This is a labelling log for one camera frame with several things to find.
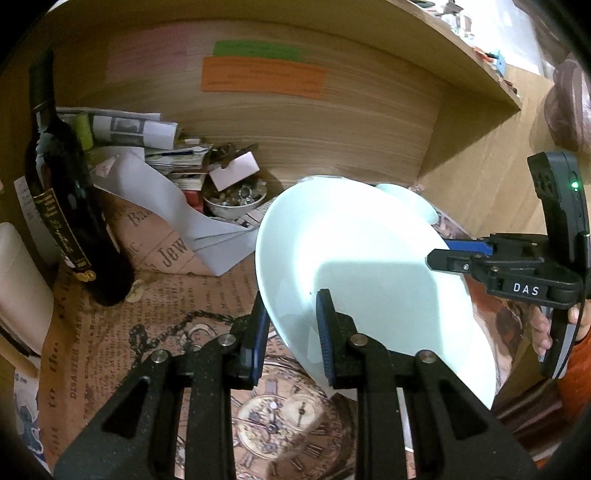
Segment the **wine bottle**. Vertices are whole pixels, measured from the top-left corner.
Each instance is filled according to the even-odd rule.
[[[51,50],[29,69],[29,100],[33,138],[25,178],[35,206],[65,263],[95,300],[106,306],[119,303],[131,288],[134,271],[94,197],[80,141],[57,116]]]

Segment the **white plate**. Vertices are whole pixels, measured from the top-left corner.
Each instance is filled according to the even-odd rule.
[[[430,349],[490,407],[492,352],[472,314],[462,275],[426,264],[445,242],[399,200],[347,179],[314,179],[281,193],[256,240],[256,277],[277,332],[327,393],[316,293],[388,349]]]

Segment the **metal screw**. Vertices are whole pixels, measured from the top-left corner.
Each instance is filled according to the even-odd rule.
[[[368,344],[369,339],[363,333],[354,333],[349,338],[349,342],[355,346],[365,346]]]
[[[156,350],[152,352],[150,358],[155,364],[161,364],[168,358],[168,352],[166,350]]]
[[[434,364],[437,361],[437,355],[435,355],[431,350],[421,350],[418,353],[418,357],[420,358],[421,362],[426,364]]]
[[[231,346],[234,345],[236,342],[236,337],[234,337],[231,333],[224,333],[217,337],[217,341],[221,346]]]

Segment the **clock face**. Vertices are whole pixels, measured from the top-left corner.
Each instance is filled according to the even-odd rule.
[[[352,423],[337,403],[295,362],[267,357],[252,391],[232,391],[238,478],[316,480],[342,469]]]

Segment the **pink paper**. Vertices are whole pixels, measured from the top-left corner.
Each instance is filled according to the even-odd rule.
[[[187,70],[191,23],[173,23],[116,37],[109,44],[107,83]]]
[[[217,190],[221,192],[230,185],[234,185],[236,182],[244,180],[249,175],[258,171],[259,166],[256,163],[254,155],[248,152],[232,160],[226,168],[218,167],[212,170],[209,172],[209,176],[212,178]]]

